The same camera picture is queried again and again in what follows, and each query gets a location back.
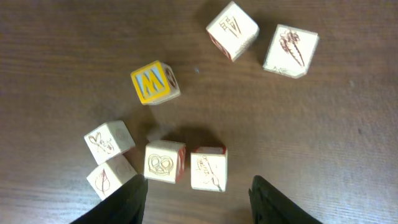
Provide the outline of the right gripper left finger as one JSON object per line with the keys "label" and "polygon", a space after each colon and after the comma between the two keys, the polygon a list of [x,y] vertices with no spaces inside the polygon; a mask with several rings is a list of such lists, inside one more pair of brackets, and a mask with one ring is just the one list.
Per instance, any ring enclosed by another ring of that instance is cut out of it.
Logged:
{"label": "right gripper left finger", "polygon": [[72,224],[142,224],[148,180],[137,174]]}

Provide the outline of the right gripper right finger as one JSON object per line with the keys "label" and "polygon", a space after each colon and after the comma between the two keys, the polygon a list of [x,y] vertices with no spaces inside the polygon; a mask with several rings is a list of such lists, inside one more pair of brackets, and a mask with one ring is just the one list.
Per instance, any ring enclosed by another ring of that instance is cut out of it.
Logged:
{"label": "right gripper right finger", "polygon": [[260,175],[248,191],[255,224],[321,224]]}

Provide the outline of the pretzel picture wooden block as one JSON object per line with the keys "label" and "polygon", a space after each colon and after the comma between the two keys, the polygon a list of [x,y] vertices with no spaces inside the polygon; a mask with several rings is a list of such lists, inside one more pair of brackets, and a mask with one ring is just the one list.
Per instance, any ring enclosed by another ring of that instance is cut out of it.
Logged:
{"label": "pretzel picture wooden block", "polygon": [[144,177],[175,184],[185,170],[186,145],[156,140],[146,146]]}

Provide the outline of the green sided picture block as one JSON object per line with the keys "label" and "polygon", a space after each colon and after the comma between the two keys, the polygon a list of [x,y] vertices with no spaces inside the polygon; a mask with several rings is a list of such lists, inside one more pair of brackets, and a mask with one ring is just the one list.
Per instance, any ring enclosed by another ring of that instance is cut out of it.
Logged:
{"label": "green sided picture block", "polygon": [[198,147],[191,152],[191,187],[195,190],[225,192],[228,181],[228,150]]}

